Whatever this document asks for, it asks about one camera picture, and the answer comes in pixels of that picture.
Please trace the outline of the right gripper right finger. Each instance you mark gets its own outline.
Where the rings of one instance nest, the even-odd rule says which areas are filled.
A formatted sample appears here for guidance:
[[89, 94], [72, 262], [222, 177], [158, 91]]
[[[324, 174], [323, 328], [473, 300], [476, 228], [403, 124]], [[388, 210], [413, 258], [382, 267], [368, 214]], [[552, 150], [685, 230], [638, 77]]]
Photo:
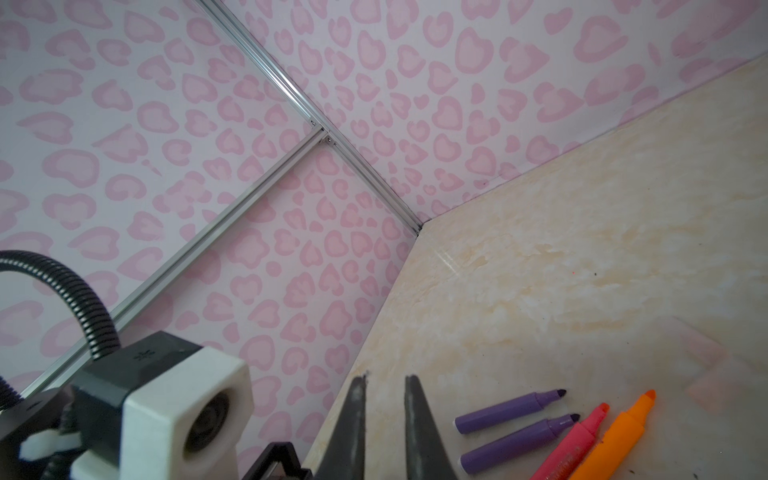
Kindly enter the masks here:
[[416, 375], [405, 378], [406, 473], [411, 480], [457, 480], [426, 394]]

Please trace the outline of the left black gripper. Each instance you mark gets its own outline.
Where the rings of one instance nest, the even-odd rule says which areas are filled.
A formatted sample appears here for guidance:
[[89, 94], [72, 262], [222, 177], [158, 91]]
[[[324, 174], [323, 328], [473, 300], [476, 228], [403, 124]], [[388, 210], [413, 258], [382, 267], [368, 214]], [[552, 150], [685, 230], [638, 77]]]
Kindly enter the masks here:
[[242, 477], [243, 480], [311, 480], [291, 442], [271, 442]]

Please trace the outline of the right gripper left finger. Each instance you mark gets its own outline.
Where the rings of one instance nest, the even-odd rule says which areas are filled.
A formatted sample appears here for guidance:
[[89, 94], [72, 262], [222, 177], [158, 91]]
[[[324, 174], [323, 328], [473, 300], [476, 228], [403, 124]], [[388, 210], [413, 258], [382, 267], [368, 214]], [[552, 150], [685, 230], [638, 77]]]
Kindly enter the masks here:
[[352, 379], [315, 479], [357, 480], [365, 474], [366, 376]]

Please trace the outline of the pink marker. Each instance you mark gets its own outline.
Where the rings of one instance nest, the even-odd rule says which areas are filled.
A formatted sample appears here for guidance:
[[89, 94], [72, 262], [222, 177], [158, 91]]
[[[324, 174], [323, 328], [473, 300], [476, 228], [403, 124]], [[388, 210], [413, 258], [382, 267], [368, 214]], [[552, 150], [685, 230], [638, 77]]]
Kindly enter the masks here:
[[601, 403], [585, 420], [575, 423], [530, 479], [568, 479], [596, 444], [600, 426], [609, 411], [610, 406]]

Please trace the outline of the orange marker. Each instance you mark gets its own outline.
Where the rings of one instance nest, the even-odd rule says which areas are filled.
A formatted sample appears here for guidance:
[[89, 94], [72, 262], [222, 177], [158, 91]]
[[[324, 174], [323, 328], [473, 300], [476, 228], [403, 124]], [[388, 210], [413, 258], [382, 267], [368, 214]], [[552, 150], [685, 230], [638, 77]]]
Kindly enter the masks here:
[[648, 390], [622, 412], [571, 474], [572, 480], [608, 480], [645, 432], [647, 417], [655, 405], [656, 391]]

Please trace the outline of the clear pen cap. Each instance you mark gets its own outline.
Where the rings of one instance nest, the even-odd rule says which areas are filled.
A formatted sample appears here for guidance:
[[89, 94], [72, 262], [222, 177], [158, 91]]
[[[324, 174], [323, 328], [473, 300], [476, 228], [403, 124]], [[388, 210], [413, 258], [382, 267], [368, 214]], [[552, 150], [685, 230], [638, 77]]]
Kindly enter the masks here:
[[757, 376], [743, 360], [726, 356], [697, 378], [686, 394], [709, 413], [720, 413], [753, 387]]

